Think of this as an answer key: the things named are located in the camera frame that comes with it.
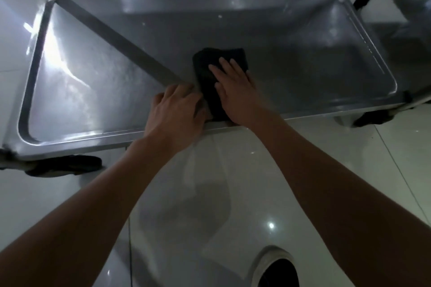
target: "black cloth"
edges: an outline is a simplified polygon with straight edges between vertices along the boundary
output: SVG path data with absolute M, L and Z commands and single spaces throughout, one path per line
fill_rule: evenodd
M 205 48 L 193 56 L 193 67 L 200 85 L 200 90 L 205 100 L 207 100 L 214 122 L 230 120 L 222 108 L 222 103 L 214 87 L 214 84 L 218 81 L 208 69 L 208 65 L 214 65 L 224 72 L 218 61 L 220 57 L 223 57 L 227 61 L 234 59 L 244 72 L 248 70 L 245 51 L 242 48 L 229 50 Z

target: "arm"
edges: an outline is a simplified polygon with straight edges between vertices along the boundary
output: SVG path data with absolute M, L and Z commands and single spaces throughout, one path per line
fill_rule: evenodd
M 203 128 L 201 94 L 172 85 L 153 100 L 144 137 L 0 253 L 4 286 L 91 286 L 135 203 L 157 172 Z
M 235 61 L 211 71 L 223 108 L 268 149 L 338 265 L 357 287 L 428 286 L 431 229 L 308 142 L 259 99 Z

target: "left hand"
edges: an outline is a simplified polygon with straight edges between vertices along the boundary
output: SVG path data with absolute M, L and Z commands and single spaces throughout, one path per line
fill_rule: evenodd
M 174 154 L 187 148 L 201 134 L 205 109 L 195 114 L 201 93 L 192 92 L 193 84 L 170 85 L 157 94 L 145 126 L 144 137 L 154 137 L 166 143 Z

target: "tile grout line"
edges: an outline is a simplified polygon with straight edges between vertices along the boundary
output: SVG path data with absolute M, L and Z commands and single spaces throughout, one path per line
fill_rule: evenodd
M 130 232 L 130 216 L 127 219 L 129 226 L 129 267 L 130 267 L 130 287 L 133 287 L 133 275 L 132 275 L 132 234 Z
M 428 219 L 427 215 L 425 214 L 425 211 L 423 210 L 423 208 L 422 208 L 422 207 L 421 207 L 421 205 L 419 204 L 418 199 L 416 198 L 416 195 L 413 193 L 412 189 L 410 188 L 410 185 L 407 183 L 406 178 L 404 177 L 404 175 L 403 175 L 403 173 L 402 173 L 402 171 L 401 171 L 400 167 L 398 166 L 398 164 L 396 163 L 396 161 L 395 161 L 394 157 L 392 156 L 392 153 L 391 153 L 391 151 L 389 150 L 389 148 L 387 147 L 387 145 L 386 145 L 386 143 L 385 143 L 385 141 L 384 141 L 383 137 L 381 137 L 380 132 L 378 131 L 377 127 L 376 127 L 375 125 L 373 125 L 373 126 L 374 126 L 374 129 L 377 131 L 377 134 L 380 136 L 380 139 L 381 139 L 381 141 L 383 142 L 383 145 L 385 146 L 386 150 L 389 152 L 389 155 L 391 156 L 392 161 L 394 162 L 394 164 L 396 165 L 396 167 L 397 167 L 398 171 L 400 172 L 401 177 L 403 178 L 404 182 L 406 183 L 407 187 L 409 188 L 409 191 L 410 191 L 410 193 L 412 194 L 413 198 L 415 199 L 416 204 L 417 204 L 417 205 L 418 205 L 418 207 L 421 209 L 422 214 L 423 214 L 423 215 L 424 215 L 424 217 L 425 217 L 425 220 L 427 221 L 428 225 L 431 225 L 431 223 L 430 223 L 430 221 L 429 221 L 429 219 Z

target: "right hand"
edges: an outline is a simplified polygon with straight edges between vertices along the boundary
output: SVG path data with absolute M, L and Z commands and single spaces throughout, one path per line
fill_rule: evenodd
M 225 72 L 214 65 L 209 65 L 209 70 L 218 80 L 215 89 L 223 109 L 234 123 L 250 128 L 267 109 L 248 72 L 244 73 L 234 59 L 218 61 Z

